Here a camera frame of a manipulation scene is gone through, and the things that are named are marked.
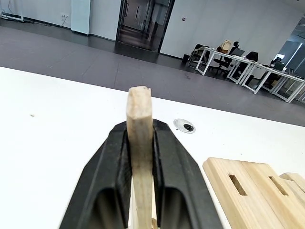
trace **office chair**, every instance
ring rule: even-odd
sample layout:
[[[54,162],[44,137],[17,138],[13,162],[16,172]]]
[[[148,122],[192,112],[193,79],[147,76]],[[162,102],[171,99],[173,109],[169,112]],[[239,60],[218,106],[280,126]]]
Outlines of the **office chair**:
[[[191,67],[191,68],[195,68],[196,67],[196,66],[192,66],[191,63],[194,62],[197,65],[197,62],[195,62],[195,61],[199,61],[200,60],[200,57],[201,57],[202,53],[204,52],[204,48],[205,47],[209,48],[209,46],[205,46],[205,45],[201,45],[201,44],[197,44],[195,46],[194,50],[192,51],[192,53],[190,55],[190,59],[189,59],[189,61],[187,63],[187,65],[189,67]],[[201,63],[201,65],[199,65],[199,67],[201,67],[204,63],[206,63],[207,60],[209,59],[209,57],[210,57],[210,51],[206,51],[205,55],[204,55],[204,57],[202,59],[202,63]]]
[[[257,52],[249,52],[249,54],[246,55],[246,58],[247,58],[248,60],[258,62],[258,53],[257,53]],[[243,73],[244,70],[246,69],[247,65],[248,65],[247,63],[241,62],[241,63],[239,64],[239,67],[238,67],[237,70],[235,71],[235,73],[234,73],[234,75],[233,75],[233,78],[238,79],[238,77],[240,76],[240,75],[239,75],[239,72]],[[251,82],[251,80],[253,80],[253,78],[254,78],[254,75],[251,75],[251,76],[249,77],[249,79],[247,80],[246,85],[249,85],[249,83]]]
[[[231,55],[235,49],[239,49],[239,45],[238,45],[238,42],[234,42],[233,44],[233,47],[232,49],[230,50],[229,52],[229,55]],[[220,57],[220,59],[213,59],[216,63],[219,64],[219,66],[217,67],[214,67],[214,66],[209,66],[209,70],[210,69],[217,69],[215,75],[218,74],[218,71],[222,72],[222,73],[228,73],[229,71],[228,70],[225,70],[225,69],[222,69],[221,67],[225,67],[225,68],[228,68],[232,62],[232,59],[231,58],[228,58],[228,57],[224,57],[224,60],[222,60],[223,57]]]

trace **trash bin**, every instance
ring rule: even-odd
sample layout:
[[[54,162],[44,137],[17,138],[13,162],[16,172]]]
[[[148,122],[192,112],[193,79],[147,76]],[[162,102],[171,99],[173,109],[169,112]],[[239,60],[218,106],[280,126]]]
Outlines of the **trash bin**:
[[[183,55],[182,63],[186,63],[189,60],[190,56],[189,55]]]

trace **table surface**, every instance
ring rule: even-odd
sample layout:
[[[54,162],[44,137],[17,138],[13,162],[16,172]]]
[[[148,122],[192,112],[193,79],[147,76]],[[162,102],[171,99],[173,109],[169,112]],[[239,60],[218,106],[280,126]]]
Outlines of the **table surface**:
[[[277,75],[281,75],[281,76],[284,76],[284,77],[287,77],[287,78],[290,78],[290,79],[293,79],[293,80],[296,80],[296,81],[305,82],[305,80],[302,79],[302,78],[299,78],[299,77],[296,77],[296,76],[293,76],[293,75],[289,75],[288,73],[277,71],[276,69],[272,69],[272,68],[263,66],[261,63],[255,63],[255,65],[259,68],[264,68],[267,71],[270,71],[270,72],[275,73]]]
[[[248,59],[244,59],[243,57],[241,56],[231,56],[229,54],[226,54],[226,53],[222,53],[222,52],[218,52],[216,49],[212,49],[212,48],[208,48],[208,47],[205,47],[206,50],[210,51],[210,52],[214,52],[215,54],[217,55],[221,55],[221,56],[224,56],[224,57],[228,57],[230,59],[233,59],[233,60],[237,60],[237,61],[241,61],[241,62],[244,62],[244,63],[254,63],[253,61],[251,60],[248,60]]]
[[[58,228],[83,167],[126,119],[127,92],[0,68],[0,228]],[[305,128],[152,98],[199,164],[224,228],[230,228],[202,163],[208,157],[269,163],[305,176]],[[183,118],[196,132],[176,130]]]

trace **white wall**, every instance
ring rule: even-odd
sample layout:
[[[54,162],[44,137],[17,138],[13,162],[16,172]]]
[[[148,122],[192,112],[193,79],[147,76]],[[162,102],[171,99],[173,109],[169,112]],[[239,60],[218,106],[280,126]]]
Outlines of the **white wall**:
[[[65,14],[68,18],[63,26],[71,27],[71,0],[11,0],[10,9],[14,14],[19,15],[20,2],[24,17],[62,25],[61,14]],[[1,7],[11,13],[8,3],[9,0],[1,0]]]
[[[217,47],[228,39],[269,62],[302,15],[278,0],[176,0],[161,53],[183,57],[198,43]]]
[[[110,40],[116,39],[121,0],[93,0],[90,33]]]

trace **wood grain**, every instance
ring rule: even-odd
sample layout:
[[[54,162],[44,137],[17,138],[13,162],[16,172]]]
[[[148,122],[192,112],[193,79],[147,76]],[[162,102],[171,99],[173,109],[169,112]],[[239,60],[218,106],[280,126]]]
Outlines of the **wood grain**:
[[[298,198],[299,202],[305,208],[305,192],[303,192],[303,190],[294,181],[286,179],[283,180],[286,182],[291,191],[293,191],[294,195]]]
[[[233,229],[284,228],[242,162],[209,158],[203,169]]]
[[[130,88],[126,113],[135,197],[132,208],[136,213],[133,214],[133,229],[151,229],[153,187],[151,90],[144,86]]]
[[[268,164],[242,162],[284,228],[303,229],[305,210],[287,184]]]
[[[305,192],[305,180],[301,175],[297,173],[284,173],[280,177],[286,180],[294,181],[300,187],[300,189]]]

